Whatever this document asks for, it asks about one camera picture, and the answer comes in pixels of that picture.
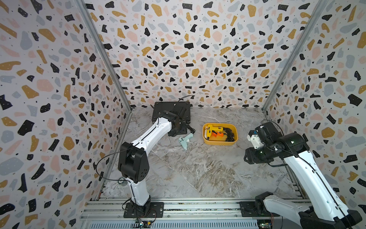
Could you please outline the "yellow hot glue gun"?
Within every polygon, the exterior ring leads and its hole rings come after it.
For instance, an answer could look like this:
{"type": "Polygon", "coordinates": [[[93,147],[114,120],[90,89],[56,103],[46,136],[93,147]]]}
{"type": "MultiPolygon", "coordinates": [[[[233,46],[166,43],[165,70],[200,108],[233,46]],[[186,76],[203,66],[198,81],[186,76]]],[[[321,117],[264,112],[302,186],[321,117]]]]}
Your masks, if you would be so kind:
{"type": "Polygon", "coordinates": [[[207,125],[204,130],[204,138],[206,140],[210,139],[212,131],[224,132],[224,129],[222,127],[214,127],[212,124],[207,125]]]}

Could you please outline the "orange hot glue gun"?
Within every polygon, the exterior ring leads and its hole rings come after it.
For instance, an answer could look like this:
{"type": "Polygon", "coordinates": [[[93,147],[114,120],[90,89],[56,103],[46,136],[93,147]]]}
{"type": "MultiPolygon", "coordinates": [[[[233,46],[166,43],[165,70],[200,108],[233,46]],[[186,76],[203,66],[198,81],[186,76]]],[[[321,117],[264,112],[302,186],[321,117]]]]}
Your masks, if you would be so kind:
{"type": "Polygon", "coordinates": [[[226,136],[223,132],[212,131],[210,141],[223,142],[226,140],[226,136]]]}

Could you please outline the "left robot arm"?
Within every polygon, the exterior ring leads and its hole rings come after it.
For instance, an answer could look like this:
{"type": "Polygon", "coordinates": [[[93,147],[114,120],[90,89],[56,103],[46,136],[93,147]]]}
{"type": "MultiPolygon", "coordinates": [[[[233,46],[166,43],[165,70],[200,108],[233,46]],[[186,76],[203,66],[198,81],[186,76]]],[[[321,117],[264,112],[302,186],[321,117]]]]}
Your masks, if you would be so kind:
{"type": "Polygon", "coordinates": [[[153,147],[165,135],[177,136],[187,133],[187,125],[191,121],[190,109],[178,111],[162,111],[153,125],[131,143],[124,142],[120,147],[118,170],[128,182],[132,194],[132,202],[138,207],[148,206],[151,196],[148,193],[145,178],[150,165],[148,155],[153,147]]]}

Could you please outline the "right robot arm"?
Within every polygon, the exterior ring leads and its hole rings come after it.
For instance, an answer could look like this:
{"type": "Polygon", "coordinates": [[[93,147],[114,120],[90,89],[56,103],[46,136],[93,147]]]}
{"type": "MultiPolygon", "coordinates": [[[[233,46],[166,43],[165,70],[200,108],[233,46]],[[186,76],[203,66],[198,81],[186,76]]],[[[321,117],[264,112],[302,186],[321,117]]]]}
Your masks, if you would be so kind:
{"type": "Polygon", "coordinates": [[[350,210],[333,191],[300,134],[284,135],[274,122],[266,122],[251,130],[247,139],[253,146],[246,149],[245,162],[270,164],[277,157],[282,159],[311,202],[309,206],[298,204],[264,192],[255,198],[256,214],[277,214],[303,229],[350,229],[362,221],[360,213],[350,210]]]}

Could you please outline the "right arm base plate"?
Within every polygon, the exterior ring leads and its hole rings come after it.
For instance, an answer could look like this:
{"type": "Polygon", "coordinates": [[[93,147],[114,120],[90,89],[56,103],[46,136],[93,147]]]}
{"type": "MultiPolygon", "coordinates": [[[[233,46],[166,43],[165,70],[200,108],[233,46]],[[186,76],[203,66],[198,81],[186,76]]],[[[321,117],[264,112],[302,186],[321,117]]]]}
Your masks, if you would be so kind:
{"type": "Polygon", "coordinates": [[[242,217],[279,217],[280,215],[268,212],[262,204],[256,201],[239,202],[242,217]]]}

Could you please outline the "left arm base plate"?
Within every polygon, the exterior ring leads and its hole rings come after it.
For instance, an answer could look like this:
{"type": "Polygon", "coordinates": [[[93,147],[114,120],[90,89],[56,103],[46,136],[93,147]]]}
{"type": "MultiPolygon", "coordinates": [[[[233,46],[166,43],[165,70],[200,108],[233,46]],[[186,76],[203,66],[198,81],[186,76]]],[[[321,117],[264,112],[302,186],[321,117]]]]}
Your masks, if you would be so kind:
{"type": "Polygon", "coordinates": [[[144,206],[139,206],[130,201],[125,206],[124,218],[162,218],[164,205],[163,202],[147,202],[144,206]]]}

